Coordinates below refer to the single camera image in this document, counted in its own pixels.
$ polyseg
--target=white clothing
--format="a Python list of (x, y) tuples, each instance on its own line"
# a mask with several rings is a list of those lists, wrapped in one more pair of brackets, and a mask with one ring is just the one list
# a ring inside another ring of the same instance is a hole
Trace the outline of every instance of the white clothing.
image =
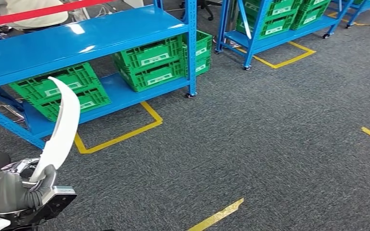
[[(59, 0), (0, 0), (0, 15), (20, 13), (61, 4), (62, 2)], [(68, 12), (60, 12), (8, 23), (7, 25), (15, 29), (38, 28), (63, 23), (67, 18)]]

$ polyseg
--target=chair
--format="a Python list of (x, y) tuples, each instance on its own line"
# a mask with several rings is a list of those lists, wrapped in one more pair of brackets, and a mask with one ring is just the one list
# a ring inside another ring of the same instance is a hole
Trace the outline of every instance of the chair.
[[(213, 14), (212, 14), (212, 11), (210, 10), (209, 6), (222, 6), (221, 3), (217, 3), (217, 2), (214, 2), (214, 1), (208, 1), (208, 0), (198, 0), (197, 1), (197, 6), (200, 6), (200, 8), (203, 10), (203, 9), (206, 9), (206, 11), (209, 13), (210, 17), (208, 17), (208, 20), (209, 21), (212, 21), (213, 20)], [(181, 9), (185, 8), (185, 2), (181, 2), (181, 4), (179, 5), (179, 7)]]

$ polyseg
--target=white label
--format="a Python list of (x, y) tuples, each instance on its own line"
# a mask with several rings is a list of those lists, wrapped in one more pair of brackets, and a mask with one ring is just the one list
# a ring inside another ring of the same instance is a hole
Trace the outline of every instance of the white label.
[(259, 7), (258, 6), (255, 6), (253, 4), (251, 4), (250, 2), (246, 2), (245, 3), (245, 6), (248, 8), (248, 9), (251, 9), (253, 11), (259, 11)]
[(311, 21), (314, 21), (316, 18), (317, 18), (317, 15), (314, 15), (312, 17), (309, 17), (306, 20), (304, 20), (304, 23), (303, 24), (306, 24), (306, 23), (309, 23)]
[(196, 56), (198, 56), (198, 55), (200, 55), (200, 54), (202, 54), (202, 53), (205, 53), (205, 52), (207, 52), (207, 51), (208, 51), (208, 49), (207, 49), (206, 47), (204, 47), (204, 48), (200, 49), (199, 51), (197, 51), (197, 52), (195, 53), (195, 55), (196, 55)]
[(201, 66), (199, 66), (199, 67), (197, 67), (197, 68), (195, 69), (195, 72), (201, 71), (201, 70), (205, 69), (205, 67), (206, 67), (206, 64), (201, 65)]
[[(68, 86), (70, 87), (70, 89), (74, 89), (74, 88), (79, 88), (82, 85), (79, 82), (74, 82), (74, 83), (68, 84)], [(45, 94), (46, 94), (46, 96), (57, 95), (57, 94), (60, 94), (60, 90), (58, 88), (53, 88), (53, 89), (50, 89), (50, 90), (46, 90)]]
[[(240, 26), (245, 28), (245, 24), (243, 22), (240, 23)], [(253, 27), (249, 26), (250, 32), (253, 32)]]
[(91, 106), (94, 106), (94, 105), (95, 105), (95, 103), (93, 101), (89, 101), (87, 103), (80, 104), (80, 109), (88, 108), (88, 107), (91, 107)]
[(278, 32), (278, 31), (281, 31), (283, 29), (283, 26), (279, 26), (279, 27), (276, 27), (274, 29), (271, 29), (271, 30), (267, 30), (265, 32), (265, 35), (270, 35), (270, 34), (273, 34), (275, 32)]
[(318, 4), (318, 3), (322, 2), (322, 1), (325, 1), (325, 0), (315, 0), (313, 5), (316, 5), (316, 4)]
[(272, 15), (279, 14), (279, 13), (284, 13), (284, 12), (287, 12), (287, 11), (290, 11), (290, 10), (291, 10), (291, 6), (284, 7), (284, 8), (277, 9), (277, 10), (273, 10)]
[(166, 74), (166, 75), (163, 75), (163, 76), (160, 76), (160, 77), (157, 77), (157, 78), (154, 78), (154, 79), (151, 79), (151, 80), (148, 80), (147, 83), (148, 85), (151, 85), (151, 84), (154, 84), (154, 83), (158, 83), (160, 81), (163, 81), (163, 80), (166, 80), (166, 79), (169, 79), (171, 78), (173, 75), (171, 73), (169, 74)]
[(144, 59), (144, 60), (141, 60), (141, 66), (148, 65), (148, 64), (151, 64), (151, 63), (155, 63), (155, 62), (160, 61), (160, 60), (168, 59), (169, 57), (170, 57), (170, 55), (168, 53), (165, 53), (165, 54), (160, 54), (158, 56), (155, 56), (155, 57), (152, 57), (152, 58), (149, 58), (149, 59)]

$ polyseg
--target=caster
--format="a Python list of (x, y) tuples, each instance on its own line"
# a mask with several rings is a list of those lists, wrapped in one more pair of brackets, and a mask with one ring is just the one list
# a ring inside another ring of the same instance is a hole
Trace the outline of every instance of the caster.
[(191, 95), (191, 94), (189, 94), (189, 93), (187, 93), (187, 94), (185, 94), (185, 97), (187, 97), (187, 98), (194, 98), (196, 96), (196, 93), (195, 93), (195, 95)]

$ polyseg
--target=crate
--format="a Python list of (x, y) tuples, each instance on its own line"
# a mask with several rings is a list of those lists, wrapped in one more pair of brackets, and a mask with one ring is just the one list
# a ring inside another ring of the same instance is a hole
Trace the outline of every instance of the crate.
[(309, 25), (318, 19), (324, 14), (327, 9), (328, 4), (317, 6), (308, 11), (298, 11), (293, 24), (291, 25), (292, 30), (298, 30), (306, 25)]
[[(284, 31), (289, 30), (291, 24), (293, 23), (295, 15), (296, 14), (293, 13), (277, 19), (265, 21), (261, 26), (259, 39), (264, 39), (269, 36), (280, 34)], [(250, 32), (253, 31), (253, 25), (255, 21), (256, 19), (254, 17), (248, 17)], [(243, 24), (243, 20), (241, 19), (240, 15), (237, 20), (236, 30), (239, 31), (240, 33), (246, 34), (245, 25)]]
[(9, 84), (24, 99), (32, 104), (52, 101), (60, 97), (56, 84), (48, 80), (52, 76), (67, 84), (74, 92), (103, 88), (89, 63), (82, 63)]
[(303, 0), (299, 11), (309, 11), (319, 6), (329, 5), (331, 0)]
[[(261, 0), (243, 0), (246, 15), (257, 17)], [(297, 12), (303, 0), (274, 0), (265, 14), (265, 21)]]
[(182, 35), (166, 38), (113, 54), (114, 61), (132, 73), (141, 72), (182, 57)]
[[(95, 108), (110, 104), (111, 101), (103, 89), (93, 88), (76, 93), (80, 101), (80, 112), (84, 113)], [(59, 115), (61, 99), (56, 99), (42, 104), (33, 105), (50, 121), (55, 122)]]
[(185, 64), (183, 59), (179, 59), (138, 73), (132, 73), (128, 68), (121, 66), (118, 63), (116, 63), (116, 65), (123, 79), (135, 92), (144, 91), (146, 89), (185, 76)]
[[(187, 37), (186, 34), (183, 34), (183, 41), (184, 44), (182, 45), (183, 48), (183, 54), (186, 58), (188, 56), (187, 52)], [(210, 57), (211, 56), (211, 50), (212, 50), (212, 35), (207, 34), (205, 32), (197, 30), (197, 44), (196, 44), (196, 57)]]
[[(196, 61), (196, 66), (195, 66), (195, 71), (196, 71), (196, 76), (199, 76), (211, 68), (211, 57), (201, 57), (197, 59)], [(188, 68), (187, 66), (185, 67), (185, 76), (188, 77)]]

